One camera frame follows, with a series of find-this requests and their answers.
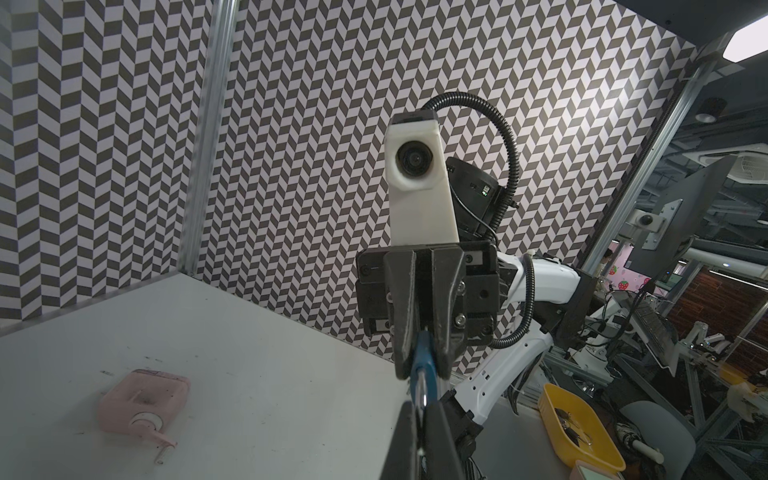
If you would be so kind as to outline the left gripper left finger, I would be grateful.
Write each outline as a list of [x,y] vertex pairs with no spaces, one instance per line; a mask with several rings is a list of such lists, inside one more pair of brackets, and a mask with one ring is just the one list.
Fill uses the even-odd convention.
[[402,404],[380,480],[417,480],[419,478],[418,428],[411,401]]

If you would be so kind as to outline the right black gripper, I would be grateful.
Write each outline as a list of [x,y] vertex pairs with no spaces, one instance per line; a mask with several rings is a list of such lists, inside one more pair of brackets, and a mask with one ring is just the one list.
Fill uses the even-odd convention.
[[493,341],[501,273],[491,242],[370,248],[355,262],[358,315],[366,335],[391,335],[397,378],[410,376],[423,331],[443,379],[467,347]]

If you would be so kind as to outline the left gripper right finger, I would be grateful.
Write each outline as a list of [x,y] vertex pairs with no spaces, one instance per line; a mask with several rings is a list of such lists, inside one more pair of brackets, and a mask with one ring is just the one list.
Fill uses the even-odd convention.
[[426,479],[464,479],[462,463],[457,454],[443,405],[427,405],[423,419],[423,451]]

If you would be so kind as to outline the blue padlock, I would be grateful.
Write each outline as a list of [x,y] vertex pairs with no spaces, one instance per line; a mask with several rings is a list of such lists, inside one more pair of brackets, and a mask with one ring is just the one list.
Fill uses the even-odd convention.
[[410,375],[410,393],[419,416],[425,413],[430,403],[438,399],[437,370],[432,339],[428,331],[421,331],[417,336]]

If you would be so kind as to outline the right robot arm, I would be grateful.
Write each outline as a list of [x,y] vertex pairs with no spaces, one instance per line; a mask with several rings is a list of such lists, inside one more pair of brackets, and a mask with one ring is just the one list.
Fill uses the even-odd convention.
[[[471,109],[496,128],[505,184],[445,155],[439,111],[448,107]],[[355,290],[366,334],[391,337],[396,375],[410,388],[406,428],[417,441],[426,439],[430,411],[452,439],[480,429],[494,401],[551,347],[536,305],[571,308],[588,283],[556,259],[500,251],[520,173],[505,116],[474,94],[439,94],[387,126],[390,243],[357,255]]]

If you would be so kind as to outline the yellow plastic tray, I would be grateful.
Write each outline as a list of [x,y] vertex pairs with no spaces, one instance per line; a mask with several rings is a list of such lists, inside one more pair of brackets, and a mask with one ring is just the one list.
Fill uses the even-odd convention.
[[608,474],[626,469],[626,462],[593,408],[557,385],[543,386],[538,412],[551,446],[562,463],[573,469],[578,461]]

